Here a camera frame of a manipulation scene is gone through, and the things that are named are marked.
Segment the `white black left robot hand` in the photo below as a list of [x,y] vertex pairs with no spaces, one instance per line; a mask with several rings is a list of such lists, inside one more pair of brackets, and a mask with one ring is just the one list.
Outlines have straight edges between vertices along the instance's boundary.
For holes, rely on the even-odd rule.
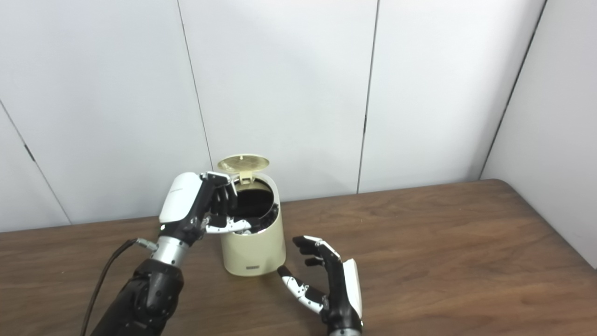
[[234,217],[237,192],[229,175],[186,172],[175,178],[159,215],[159,236],[192,246],[206,234],[250,231],[255,221]]

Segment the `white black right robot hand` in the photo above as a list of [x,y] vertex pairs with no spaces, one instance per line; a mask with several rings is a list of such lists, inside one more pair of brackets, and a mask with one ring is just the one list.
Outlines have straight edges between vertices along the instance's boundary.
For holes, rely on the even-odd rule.
[[326,294],[305,284],[286,266],[277,273],[286,289],[303,306],[313,311],[326,325],[329,336],[361,336],[363,303],[357,263],[353,258],[342,260],[324,239],[314,236],[296,236],[292,242],[302,255],[308,256],[306,266],[322,266],[327,273]]

